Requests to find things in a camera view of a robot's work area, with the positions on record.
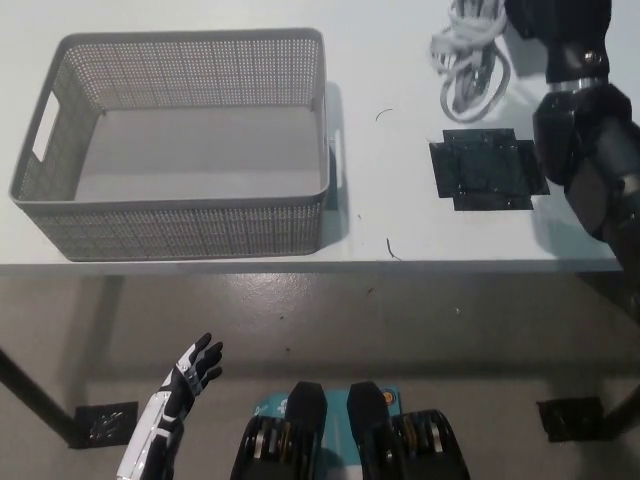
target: gray floor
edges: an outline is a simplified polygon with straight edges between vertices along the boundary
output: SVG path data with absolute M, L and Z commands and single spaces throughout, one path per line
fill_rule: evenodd
M 176 480 L 228 478 L 252 406 L 298 379 L 395 382 L 447 414 L 474 480 L 640 478 L 640 430 L 550 445 L 537 417 L 640 381 L 640 328 L 571 275 L 3 278 L 0 302 L 0 345 L 68 410 L 144 403 L 203 331 L 225 342 Z M 114 478 L 123 448 L 67 449 L 4 388 L 0 408 L 0 478 Z

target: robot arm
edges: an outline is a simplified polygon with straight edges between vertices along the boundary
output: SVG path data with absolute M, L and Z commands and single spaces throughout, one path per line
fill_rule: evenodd
M 584 229 L 613 250 L 640 290 L 640 128 L 609 83 L 611 0 L 505 0 L 523 38 L 548 52 L 549 93 L 533 117 L 538 161 Z
M 211 334 L 191 345 L 151 396 L 118 469 L 118 480 L 170 480 L 184 419 L 207 384 L 222 373 L 222 343 Z

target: basket handle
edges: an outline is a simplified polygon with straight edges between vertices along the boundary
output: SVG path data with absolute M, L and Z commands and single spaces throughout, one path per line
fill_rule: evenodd
M 53 133 L 53 127 L 58 118 L 60 112 L 60 103 L 55 94 L 51 92 L 47 99 L 47 104 L 44 108 L 42 117 L 40 118 L 40 125 L 38 126 L 38 132 L 36 138 L 33 141 L 32 152 L 40 162 L 43 162 L 51 140 L 51 134 Z

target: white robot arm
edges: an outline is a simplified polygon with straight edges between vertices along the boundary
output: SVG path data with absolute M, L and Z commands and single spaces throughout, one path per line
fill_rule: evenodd
M 170 480 L 184 433 L 184 419 L 207 384 L 222 373 L 222 343 L 207 348 L 211 334 L 191 345 L 160 389 L 149 399 L 127 451 L 117 480 Z

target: black tape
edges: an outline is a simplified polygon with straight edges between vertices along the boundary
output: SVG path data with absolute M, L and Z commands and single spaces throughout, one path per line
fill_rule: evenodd
M 127 445 L 138 422 L 138 402 L 77 407 L 75 420 L 87 432 L 83 448 Z
M 532 210 L 531 195 L 548 195 L 532 141 L 516 140 L 512 129 L 445 130 L 431 143 L 440 198 L 457 211 Z
M 602 440 L 604 407 L 598 397 L 564 398 L 538 402 L 549 442 Z

